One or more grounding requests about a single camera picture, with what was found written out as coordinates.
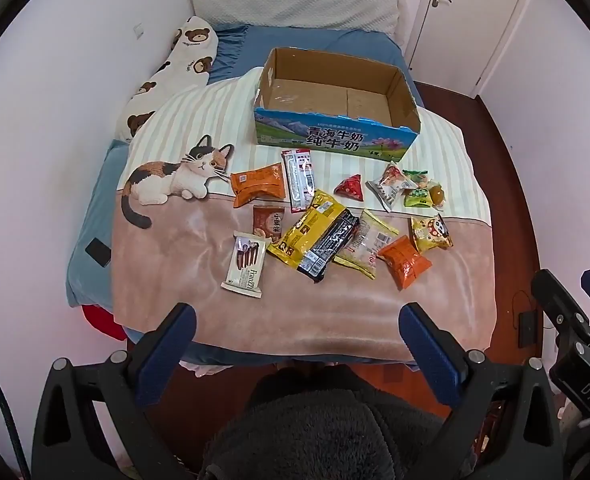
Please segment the green bubble gum bag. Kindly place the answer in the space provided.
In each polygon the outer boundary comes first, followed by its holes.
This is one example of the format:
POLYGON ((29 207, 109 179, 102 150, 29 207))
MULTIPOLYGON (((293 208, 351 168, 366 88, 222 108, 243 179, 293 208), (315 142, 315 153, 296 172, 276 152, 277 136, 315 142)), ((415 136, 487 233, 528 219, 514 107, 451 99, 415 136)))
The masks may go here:
POLYGON ((403 196, 403 204, 406 207, 433 207, 429 187, 438 182, 431 180, 426 170, 403 170, 402 174, 414 184, 414 188, 403 196))

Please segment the clear yellow pastry packet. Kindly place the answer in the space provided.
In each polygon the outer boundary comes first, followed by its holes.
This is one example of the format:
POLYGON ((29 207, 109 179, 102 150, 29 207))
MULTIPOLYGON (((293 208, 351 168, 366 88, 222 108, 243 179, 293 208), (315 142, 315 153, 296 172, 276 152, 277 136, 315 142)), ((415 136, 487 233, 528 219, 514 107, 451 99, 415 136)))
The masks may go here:
POLYGON ((394 242, 399 231, 368 209, 361 212, 353 238, 334 256, 333 262, 356 270, 370 280, 376 277, 376 261, 380 250, 394 242))

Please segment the red white stick packet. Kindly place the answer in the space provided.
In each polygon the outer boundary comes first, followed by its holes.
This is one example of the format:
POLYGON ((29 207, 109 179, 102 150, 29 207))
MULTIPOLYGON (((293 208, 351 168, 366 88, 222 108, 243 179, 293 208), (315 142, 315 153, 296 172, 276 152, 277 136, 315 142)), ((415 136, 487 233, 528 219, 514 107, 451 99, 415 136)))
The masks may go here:
POLYGON ((316 192, 309 150, 297 148, 282 153, 286 180, 289 185, 289 202, 293 214, 305 211, 316 192))

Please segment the black snack packet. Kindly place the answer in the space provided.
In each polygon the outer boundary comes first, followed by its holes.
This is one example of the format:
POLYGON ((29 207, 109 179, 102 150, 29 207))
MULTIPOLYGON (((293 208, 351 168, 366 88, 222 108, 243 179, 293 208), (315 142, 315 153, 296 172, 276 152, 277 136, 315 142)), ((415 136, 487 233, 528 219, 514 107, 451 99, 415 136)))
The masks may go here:
POLYGON ((324 278, 327 265, 356 234, 359 218, 349 210, 342 211, 331 226, 304 252, 297 271, 305 274, 315 283, 324 278))

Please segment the blue bed sheet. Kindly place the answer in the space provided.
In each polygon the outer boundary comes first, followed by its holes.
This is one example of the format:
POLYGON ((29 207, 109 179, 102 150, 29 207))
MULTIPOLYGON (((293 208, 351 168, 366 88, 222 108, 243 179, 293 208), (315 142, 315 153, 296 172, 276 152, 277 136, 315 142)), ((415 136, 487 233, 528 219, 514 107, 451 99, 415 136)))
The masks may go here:
MULTIPOLYGON (((208 86, 196 94, 199 110, 188 117, 188 126, 200 136, 217 134, 222 128, 232 132, 239 130, 245 120, 242 108, 251 102, 248 94, 251 85, 237 79, 263 65, 269 52, 279 47, 342 53, 394 65, 406 78, 415 104, 423 104, 400 48, 382 32, 224 24, 217 26, 215 33, 219 44, 208 86)), ((84 248, 93 237, 110 245, 115 191, 128 151, 126 141, 115 140, 109 145, 66 278, 69 304, 80 307, 88 323, 100 333, 117 340, 124 340, 127 335, 112 317, 109 266, 99 266, 84 248)))

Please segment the red triangular snack packet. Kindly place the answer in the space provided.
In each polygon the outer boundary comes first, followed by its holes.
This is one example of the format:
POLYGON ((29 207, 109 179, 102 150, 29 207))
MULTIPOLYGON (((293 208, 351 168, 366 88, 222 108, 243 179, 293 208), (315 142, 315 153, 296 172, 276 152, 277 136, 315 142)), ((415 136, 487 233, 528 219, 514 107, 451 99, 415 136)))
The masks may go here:
POLYGON ((352 176, 343 179, 335 186, 333 193, 337 196, 349 198, 350 200, 363 201, 363 191, 361 183, 361 175, 353 174, 352 176))

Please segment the black power adapter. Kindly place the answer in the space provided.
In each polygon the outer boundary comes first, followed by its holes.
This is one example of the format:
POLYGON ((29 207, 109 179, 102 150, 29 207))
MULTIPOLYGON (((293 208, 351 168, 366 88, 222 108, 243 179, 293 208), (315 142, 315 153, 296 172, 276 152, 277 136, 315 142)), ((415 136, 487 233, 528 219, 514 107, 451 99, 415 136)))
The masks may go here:
POLYGON ((523 311, 518 314, 518 347, 520 349, 534 346, 539 341, 539 322, 536 310, 523 311))

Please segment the brown jelly cup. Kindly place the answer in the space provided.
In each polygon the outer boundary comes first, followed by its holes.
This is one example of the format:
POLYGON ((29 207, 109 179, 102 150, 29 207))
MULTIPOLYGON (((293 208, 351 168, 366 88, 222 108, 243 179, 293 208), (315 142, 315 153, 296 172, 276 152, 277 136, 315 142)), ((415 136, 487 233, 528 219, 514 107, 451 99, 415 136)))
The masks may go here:
POLYGON ((444 207, 446 202, 445 192, 439 183, 429 187, 429 196, 431 196, 432 206, 436 209, 444 207))

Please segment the orange snack bag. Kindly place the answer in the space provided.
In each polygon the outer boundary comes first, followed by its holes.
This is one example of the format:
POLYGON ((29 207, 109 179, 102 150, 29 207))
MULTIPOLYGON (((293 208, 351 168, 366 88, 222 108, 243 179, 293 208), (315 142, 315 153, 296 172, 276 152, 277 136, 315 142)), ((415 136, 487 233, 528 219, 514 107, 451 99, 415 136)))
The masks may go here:
POLYGON ((402 236, 384 246, 377 256, 388 266, 391 276, 401 290, 408 288, 432 262, 415 249, 408 236, 402 236))
POLYGON ((285 199, 285 184, 281 162, 231 174, 231 188, 234 194, 233 207, 240 208, 260 197, 285 199))

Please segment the small brown bread packet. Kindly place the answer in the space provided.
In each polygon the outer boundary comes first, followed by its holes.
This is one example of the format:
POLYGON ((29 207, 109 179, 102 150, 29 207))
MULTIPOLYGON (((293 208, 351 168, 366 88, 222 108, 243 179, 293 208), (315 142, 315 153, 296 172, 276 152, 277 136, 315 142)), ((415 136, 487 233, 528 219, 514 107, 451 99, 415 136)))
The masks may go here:
POLYGON ((282 236, 284 215, 283 206, 255 206, 253 234, 277 242, 282 236))

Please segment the cranberry cake packet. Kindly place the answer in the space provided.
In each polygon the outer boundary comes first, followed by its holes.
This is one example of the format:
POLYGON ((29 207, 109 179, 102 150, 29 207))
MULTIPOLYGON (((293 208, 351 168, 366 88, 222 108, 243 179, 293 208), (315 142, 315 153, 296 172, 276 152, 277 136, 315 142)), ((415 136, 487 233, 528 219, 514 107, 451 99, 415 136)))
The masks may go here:
POLYGON ((379 179, 369 180, 365 182, 365 185, 380 200, 387 212, 393 211, 397 200, 403 193, 417 188, 417 185, 406 177, 394 162, 389 162, 386 165, 379 179))

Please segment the bear print long pillow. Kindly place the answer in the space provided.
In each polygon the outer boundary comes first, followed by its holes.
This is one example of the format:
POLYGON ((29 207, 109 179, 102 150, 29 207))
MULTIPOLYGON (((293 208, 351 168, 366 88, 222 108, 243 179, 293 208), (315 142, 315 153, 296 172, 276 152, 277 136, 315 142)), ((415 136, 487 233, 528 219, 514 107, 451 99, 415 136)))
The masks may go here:
POLYGON ((116 138, 129 142, 144 122, 172 96, 206 86, 218 49, 218 36, 203 18, 191 16, 173 37, 166 61, 138 87, 122 110, 116 138))

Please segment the yellow snack packet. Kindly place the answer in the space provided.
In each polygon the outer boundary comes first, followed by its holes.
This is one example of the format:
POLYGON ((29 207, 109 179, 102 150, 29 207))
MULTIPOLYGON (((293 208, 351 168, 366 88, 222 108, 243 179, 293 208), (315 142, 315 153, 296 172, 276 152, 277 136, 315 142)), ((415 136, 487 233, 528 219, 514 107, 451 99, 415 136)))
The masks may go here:
POLYGON ((349 209, 329 193, 316 190, 310 206, 301 218, 285 231, 276 243, 269 245, 268 252, 287 266, 297 270, 304 252, 321 237, 344 210, 349 209))

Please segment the white Franzzi cookie packet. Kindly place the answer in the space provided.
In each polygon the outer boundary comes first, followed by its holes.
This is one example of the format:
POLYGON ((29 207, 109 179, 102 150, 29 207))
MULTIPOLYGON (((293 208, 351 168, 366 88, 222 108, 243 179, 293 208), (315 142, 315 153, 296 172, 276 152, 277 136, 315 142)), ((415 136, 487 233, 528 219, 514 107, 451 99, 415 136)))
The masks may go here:
POLYGON ((247 297, 263 296, 259 282, 268 246, 266 237, 235 231, 231 260, 221 287, 247 297))

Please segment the yellow panda snack bag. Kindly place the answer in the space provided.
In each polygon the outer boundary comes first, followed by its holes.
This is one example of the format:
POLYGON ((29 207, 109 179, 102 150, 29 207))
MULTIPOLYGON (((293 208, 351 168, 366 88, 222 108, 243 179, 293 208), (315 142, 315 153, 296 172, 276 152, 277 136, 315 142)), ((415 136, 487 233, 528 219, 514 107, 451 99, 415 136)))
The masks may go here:
POLYGON ((446 223, 440 214, 434 217, 412 217, 412 240, 420 254, 433 248, 449 249, 454 246, 446 223))

